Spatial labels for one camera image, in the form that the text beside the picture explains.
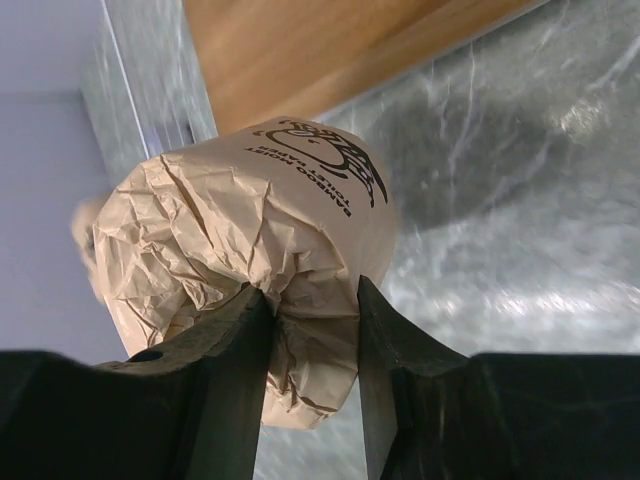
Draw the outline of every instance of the crumpled paper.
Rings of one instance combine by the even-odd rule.
[[[130,355],[245,282],[277,312],[262,421],[314,428],[357,375],[361,275],[397,236],[387,174],[357,138],[277,118],[140,164],[94,225],[99,290]]]

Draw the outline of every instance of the wooden cutting board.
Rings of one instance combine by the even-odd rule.
[[[220,134],[312,118],[542,0],[184,0]]]

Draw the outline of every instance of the cutting board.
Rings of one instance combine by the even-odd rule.
[[[218,132],[313,118],[532,0],[184,0]]]

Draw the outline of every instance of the printed logo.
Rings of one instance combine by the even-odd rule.
[[[349,174],[358,179],[369,194],[371,208],[375,205],[375,187],[377,186],[382,193],[385,203],[389,203],[387,190],[380,178],[380,174],[371,162],[367,152],[362,150],[350,140],[331,130],[319,129],[313,125],[295,120],[282,120],[279,122],[283,128],[279,130],[256,131],[254,135],[264,135],[272,142],[283,147],[298,152],[320,164],[320,168],[336,177],[347,179]],[[302,150],[299,147],[328,144],[332,146],[339,154],[336,158],[337,163],[332,163],[327,158],[319,158],[309,151]]]

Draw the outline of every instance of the black logo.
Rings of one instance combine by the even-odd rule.
[[[356,144],[336,132],[333,132],[331,130],[319,129],[306,123],[294,120],[283,120],[279,123],[286,126],[280,130],[269,130],[267,132],[260,130],[254,132],[253,134],[258,136],[264,135],[272,142],[294,150],[299,154],[306,156],[307,158],[315,160],[320,164],[320,167],[322,169],[331,173],[332,175],[335,175],[336,177],[347,179],[349,178],[347,173],[351,173],[367,189],[371,208],[373,208],[373,206],[375,205],[374,187],[376,185],[378,186],[378,188],[380,188],[385,203],[389,203],[389,200],[387,198],[387,190],[376,168],[373,166],[373,163],[371,163],[369,155],[367,155],[367,153]],[[300,150],[295,145],[292,145],[292,142],[287,142],[287,138],[285,135],[278,134],[286,134],[301,139],[306,138],[307,142],[310,144],[319,145],[320,141],[327,142],[340,154],[342,163],[330,163],[326,161],[326,159],[320,159],[315,155],[312,155],[311,153]]]

